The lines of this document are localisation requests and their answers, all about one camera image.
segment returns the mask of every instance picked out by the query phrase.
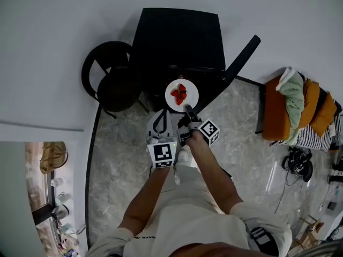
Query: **green towel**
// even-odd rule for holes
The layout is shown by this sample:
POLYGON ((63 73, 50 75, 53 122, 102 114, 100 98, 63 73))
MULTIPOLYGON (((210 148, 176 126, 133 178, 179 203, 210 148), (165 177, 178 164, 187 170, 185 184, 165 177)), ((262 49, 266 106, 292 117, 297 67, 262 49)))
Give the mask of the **green towel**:
POLYGON ((299 126, 301 113, 304 110, 303 85, 304 81, 300 74, 295 72, 279 89, 279 93, 286 97, 286 110, 293 129, 299 126))
POLYGON ((284 143, 286 143, 289 146, 296 145, 297 140, 298 140, 298 135, 299 135, 300 131, 302 131, 303 129, 304 128, 300 128, 299 130, 294 130, 294 129, 290 128, 289 137, 284 143))

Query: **black table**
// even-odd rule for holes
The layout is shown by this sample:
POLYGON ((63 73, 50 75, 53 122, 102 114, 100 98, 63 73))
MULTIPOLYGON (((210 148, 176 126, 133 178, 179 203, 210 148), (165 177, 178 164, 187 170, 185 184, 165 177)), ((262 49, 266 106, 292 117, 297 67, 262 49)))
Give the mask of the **black table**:
POLYGON ((181 9, 143 9, 129 65, 139 76, 153 110, 171 108, 165 90, 178 78, 192 81, 199 91, 199 113, 232 82, 257 48, 254 36, 225 71, 217 14, 181 9))

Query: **striped fabric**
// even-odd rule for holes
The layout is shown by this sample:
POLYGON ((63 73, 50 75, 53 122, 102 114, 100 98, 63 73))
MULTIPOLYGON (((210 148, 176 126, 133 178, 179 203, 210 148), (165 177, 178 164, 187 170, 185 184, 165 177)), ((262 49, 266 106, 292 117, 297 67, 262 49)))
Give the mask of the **striped fabric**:
MULTIPOLYGON (((335 129, 337 133, 341 132, 341 117, 340 115, 334 118, 335 129)), ((332 138, 330 138, 330 132, 327 128, 324 132, 322 137, 319 137, 318 134, 307 125, 302 131, 300 131, 296 146, 310 148, 310 149, 321 149, 324 151, 328 151, 330 149, 330 145, 332 142, 332 138)), ((275 141, 271 143, 271 146, 275 145, 285 145, 284 141, 275 141)))
POLYGON ((331 144, 335 144, 336 146, 340 145, 340 142, 342 140, 341 120, 342 120, 342 116, 338 117, 337 121, 334 122, 335 129, 336 129, 336 135, 334 137, 332 137, 332 143, 331 144))

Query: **white shirt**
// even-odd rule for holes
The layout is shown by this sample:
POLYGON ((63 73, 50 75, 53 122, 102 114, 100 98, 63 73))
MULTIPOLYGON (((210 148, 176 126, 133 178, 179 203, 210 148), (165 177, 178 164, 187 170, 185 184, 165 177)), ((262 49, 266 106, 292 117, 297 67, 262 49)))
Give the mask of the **white shirt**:
POLYGON ((206 201, 189 198, 169 202, 135 237, 128 229, 116 229, 99 239, 87 256, 168 257, 185 245, 215 242, 249 249, 249 234, 244 222, 252 218, 273 235, 279 256, 286 256, 292 243, 290 228, 267 209, 242 202, 231 209, 230 215, 226 215, 218 213, 206 201))

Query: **orange cushion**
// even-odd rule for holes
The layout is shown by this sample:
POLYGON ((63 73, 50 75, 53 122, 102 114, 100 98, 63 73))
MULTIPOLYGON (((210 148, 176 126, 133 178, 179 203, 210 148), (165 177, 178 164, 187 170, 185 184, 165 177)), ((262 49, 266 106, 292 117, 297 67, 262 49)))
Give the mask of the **orange cushion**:
POLYGON ((286 98, 275 90, 280 76, 266 83, 266 101, 264 110, 263 134, 265 140, 287 140, 290 121, 286 110, 286 98))
POLYGON ((305 107, 301 113, 298 129, 306 127, 308 124, 310 124, 316 111, 319 92, 320 88, 318 83, 313 83, 311 79, 306 81, 304 85, 305 107))
POLYGON ((333 122, 333 115, 337 110, 331 94, 328 93, 322 107, 312 120, 310 126, 315 130, 319 137, 322 137, 327 127, 333 122))

